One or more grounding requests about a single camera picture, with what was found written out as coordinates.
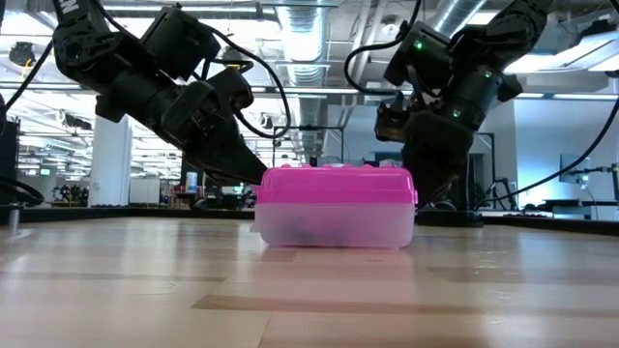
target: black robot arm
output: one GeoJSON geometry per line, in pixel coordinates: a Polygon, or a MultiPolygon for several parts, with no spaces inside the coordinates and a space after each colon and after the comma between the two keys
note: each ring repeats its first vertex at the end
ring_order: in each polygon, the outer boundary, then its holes
{"type": "Polygon", "coordinates": [[[404,106],[382,103],[375,132],[379,140],[404,143],[403,164],[422,205],[444,193],[461,172],[494,101],[522,92],[516,77],[503,71],[533,49],[551,3],[515,0],[488,25],[465,26],[452,38],[422,22],[404,26],[399,35],[405,37],[384,77],[396,86],[411,83],[415,94],[404,106]],[[426,104],[422,93],[437,99],[426,104]]]}
{"type": "Polygon", "coordinates": [[[174,82],[216,58],[221,46],[210,27],[180,6],[164,7],[136,38],[122,27],[111,32],[98,0],[52,2],[56,65],[99,94],[97,115],[119,122],[129,114],[212,176],[260,183],[266,167],[245,145],[235,119],[253,102],[241,73],[226,68],[208,80],[174,82]]]}

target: silver ventilation duct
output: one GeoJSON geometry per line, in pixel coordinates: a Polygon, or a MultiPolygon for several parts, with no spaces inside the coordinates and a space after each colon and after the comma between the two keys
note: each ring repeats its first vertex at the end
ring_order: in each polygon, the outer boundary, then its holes
{"type": "Polygon", "coordinates": [[[486,0],[441,0],[430,24],[434,30],[450,38],[485,3],[486,0]]]}
{"type": "MultiPolygon", "coordinates": [[[[323,59],[325,51],[325,23],[327,11],[313,7],[278,8],[283,30],[283,54],[286,61],[307,65],[289,65],[290,83],[298,87],[321,86],[324,82],[324,68],[312,65],[323,59]]],[[[327,104],[321,99],[300,99],[301,125],[326,125],[327,104]]],[[[319,157],[324,141],[324,131],[305,132],[301,135],[306,160],[309,156],[319,157]]]]}

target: pink lid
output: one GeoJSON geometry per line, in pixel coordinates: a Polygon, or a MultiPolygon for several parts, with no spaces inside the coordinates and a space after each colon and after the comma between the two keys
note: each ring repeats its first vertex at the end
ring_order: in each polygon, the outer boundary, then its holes
{"type": "Polygon", "coordinates": [[[268,203],[415,203],[410,173],[403,168],[271,168],[256,191],[256,204],[268,203]]]}

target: translucent plastic container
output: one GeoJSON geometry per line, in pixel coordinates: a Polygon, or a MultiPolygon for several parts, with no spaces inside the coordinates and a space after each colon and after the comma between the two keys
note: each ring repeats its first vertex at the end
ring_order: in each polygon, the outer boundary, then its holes
{"type": "Polygon", "coordinates": [[[415,190],[402,168],[269,169],[256,190],[255,228],[272,246],[406,247],[415,190]]]}

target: wooden table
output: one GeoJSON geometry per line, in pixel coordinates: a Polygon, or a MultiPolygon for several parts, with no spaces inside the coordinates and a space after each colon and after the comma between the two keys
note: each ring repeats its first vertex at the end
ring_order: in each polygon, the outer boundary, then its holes
{"type": "Polygon", "coordinates": [[[404,250],[268,248],[251,223],[0,229],[2,347],[616,348],[619,239],[418,228],[404,250]]]}

